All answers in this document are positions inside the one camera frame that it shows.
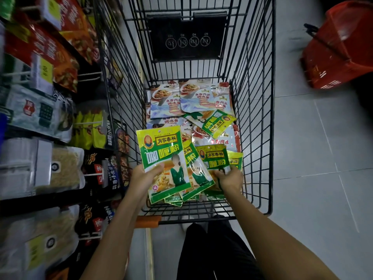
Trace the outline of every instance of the tiled floor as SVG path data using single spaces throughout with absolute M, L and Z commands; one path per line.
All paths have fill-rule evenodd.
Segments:
M 322 21 L 318 0 L 277 0 L 274 207 L 270 218 L 310 248 L 340 279 L 372 279 L 372 120 L 349 85 L 327 92 L 309 88 L 298 61 L 310 40 L 303 23 L 320 25 Z M 232 226 L 245 240 L 238 223 L 233 221 Z M 152 233 L 155 277 L 175 279 L 182 229 L 167 225 Z M 130 267 L 129 274 L 136 268 Z M 140 279 L 130 275 L 128 279 Z

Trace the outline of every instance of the person's left hand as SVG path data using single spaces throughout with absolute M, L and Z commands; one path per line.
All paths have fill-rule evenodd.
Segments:
M 142 164 L 137 165 L 131 175 L 131 181 L 129 182 L 128 191 L 126 195 L 132 195 L 133 198 L 140 201 L 142 207 L 148 195 L 148 189 L 152 185 L 153 179 L 156 175 L 163 172 L 165 165 L 163 163 L 158 164 L 152 170 L 145 173 L 144 166 Z

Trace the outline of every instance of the shoe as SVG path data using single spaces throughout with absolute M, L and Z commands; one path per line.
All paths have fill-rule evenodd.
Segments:
M 181 216 L 181 220 L 191 220 L 194 219 L 194 216 L 189 216 L 189 215 L 183 215 Z M 192 225 L 193 222 L 191 223 L 181 223 L 181 227 L 183 228 L 183 231 L 186 232 L 187 229 L 189 228 L 190 225 Z
M 227 211 L 232 210 L 228 203 L 214 203 L 212 216 L 222 215 L 224 217 L 233 216 L 233 213 L 228 213 Z

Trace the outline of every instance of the person's right hand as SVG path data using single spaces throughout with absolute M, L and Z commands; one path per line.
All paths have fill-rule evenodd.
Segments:
M 215 170 L 214 174 L 219 178 L 224 193 L 240 193 L 244 175 L 236 167 L 231 166 L 231 171 L 226 175 L 219 170 Z

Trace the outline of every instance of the forearm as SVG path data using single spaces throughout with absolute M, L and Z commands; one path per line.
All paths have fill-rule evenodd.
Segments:
M 264 276 L 274 279 L 338 279 L 302 243 L 265 217 L 241 193 L 226 193 Z
M 129 192 L 120 203 L 81 280 L 122 280 L 128 258 L 136 218 L 140 211 L 139 198 Z

